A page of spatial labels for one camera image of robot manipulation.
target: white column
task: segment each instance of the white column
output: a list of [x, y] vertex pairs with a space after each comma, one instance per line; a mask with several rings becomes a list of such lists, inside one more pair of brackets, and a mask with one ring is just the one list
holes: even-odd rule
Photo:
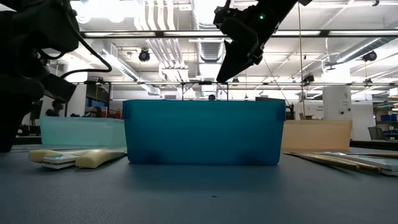
[[[88, 67], [85, 63], [72, 62], [69, 65], [65, 66], [65, 72], [82, 69], [82, 68], [88, 68]], [[87, 81], [87, 76], [88, 76], [87, 72], [74, 73], [66, 77], [66, 80], [68, 82], [84, 82]], [[86, 91], [87, 91], [86, 85], [83, 84], [77, 85], [74, 94], [72, 95], [70, 101], [68, 102], [67, 116], [70, 116], [73, 113], [78, 114], [80, 116], [84, 115], [85, 106], [86, 106]], [[62, 110], [60, 114], [61, 116], [63, 116], [65, 114], [65, 110]]]
[[[327, 83], [351, 83], [349, 67], [339, 66], [323, 72], [323, 81]], [[326, 86], [323, 88], [324, 119], [352, 120], [351, 87]]]

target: gray table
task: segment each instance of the gray table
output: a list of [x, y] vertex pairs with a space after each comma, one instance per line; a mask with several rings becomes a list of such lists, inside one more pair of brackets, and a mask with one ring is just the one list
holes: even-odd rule
[[282, 156], [275, 167], [46, 170], [0, 154], [1, 223], [395, 223], [398, 178]]

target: teal plastic bin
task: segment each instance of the teal plastic bin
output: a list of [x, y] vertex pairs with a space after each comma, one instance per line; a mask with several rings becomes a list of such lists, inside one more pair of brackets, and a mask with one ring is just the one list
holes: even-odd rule
[[279, 162], [284, 102], [130, 100], [123, 115], [133, 164]]
[[124, 121], [111, 118], [40, 118], [42, 143], [56, 146], [121, 147]]

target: ceiling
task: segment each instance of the ceiling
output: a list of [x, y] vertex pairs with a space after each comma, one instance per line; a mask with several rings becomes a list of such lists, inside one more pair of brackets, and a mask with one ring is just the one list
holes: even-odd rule
[[[107, 16], [93, 16], [91, 20], [85, 24], [80, 24], [81, 30], [85, 31], [114, 31], [114, 30], [137, 30], [134, 25], [134, 16], [140, 13], [140, 8], [136, 7], [136, 0], [133, 1], [108, 1], [107, 5], [102, 9], [95, 9], [96, 14], [102, 15], [125, 15], [126, 17], [122, 22], [111, 22]], [[150, 1], [144, 1], [146, 4], [146, 22], [148, 22], [148, 13]], [[301, 22], [301, 29], [385, 29], [389, 24], [398, 21], [398, 1], [381, 1], [380, 5], [372, 7], [374, 1], [339, 1], [339, 0], [314, 0], [307, 7], [300, 6], [294, 7], [289, 15], [281, 23], [279, 29], [299, 29], [299, 21]], [[160, 25], [157, 23], [158, 7], [157, 1], [154, 0], [155, 11], [154, 20], [157, 28]], [[212, 4], [218, 3], [223, 5], [224, 1], [213, 0]], [[235, 0], [235, 6], [244, 9], [255, 1]], [[192, 30], [195, 29], [193, 21], [193, 11], [187, 10], [192, 7], [189, 0], [178, 1], [174, 0], [174, 26], [178, 30]], [[212, 20], [214, 9], [209, 8], [206, 11], [207, 20]], [[165, 22], [167, 22], [167, 14], [165, 13]], [[329, 60], [327, 54], [336, 55], [340, 52], [348, 50], [355, 44], [360, 43], [362, 38], [305, 38], [301, 40], [302, 46], [300, 47], [300, 39], [296, 38], [271, 38], [265, 46], [264, 60], [260, 65], [253, 66], [238, 75], [240, 82], [271, 82], [274, 81], [272, 76], [278, 82], [292, 82], [301, 80], [300, 69], [306, 67], [310, 63], [313, 65], [305, 70], [305, 73], [314, 74], [316, 82], [322, 82], [323, 70], [321, 61], [316, 59]], [[150, 49], [150, 60], [148, 62], [141, 62], [138, 55], [143, 48], [150, 48], [146, 40], [143, 39], [107, 39], [107, 40], [94, 40], [93, 42], [101, 42], [104, 46], [113, 44], [118, 48], [118, 59], [123, 60], [128, 66], [139, 74], [140, 80], [162, 82], [164, 81], [159, 75], [159, 64], [156, 56]], [[198, 59], [197, 43], [190, 39], [178, 39], [178, 44], [181, 49], [181, 54], [185, 65], [188, 68], [188, 78], [191, 81], [203, 80], [205, 78], [215, 78], [218, 69], [217, 66], [200, 66], [203, 63]], [[366, 77], [382, 73], [391, 69], [398, 68], [396, 62], [398, 61], [398, 42], [393, 40], [390, 43], [383, 45], [375, 50], [378, 54], [377, 60], [368, 62], [366, 69], [363, 61], [352, 61], [349, 63], [351, 71], [351, 78], [354, 82], [362, 82]], [[101, 67], [98, 59], [90, 55], [84, 49], [78, 51], [79, 57], [84, 58], [93, 67]], [[114, 69], [111, 73], [91, 73], [92, 77], [103, 77], [105, 80], [110, 81], [131, 81], [127, 76], [123, 75], [118, 69]], [[398, 80], [397, 72], [392, 72], [385, 75], [377, 82], [394, 82]], [[263, 86], [241, 86], [237, 88], [247, 88], [261, 90]], [[266, 87], [277, 90], [277, 87]], [[123, 85], [115, 86], [115, 90], [122, 91], [142, 91], [140, 86]]]

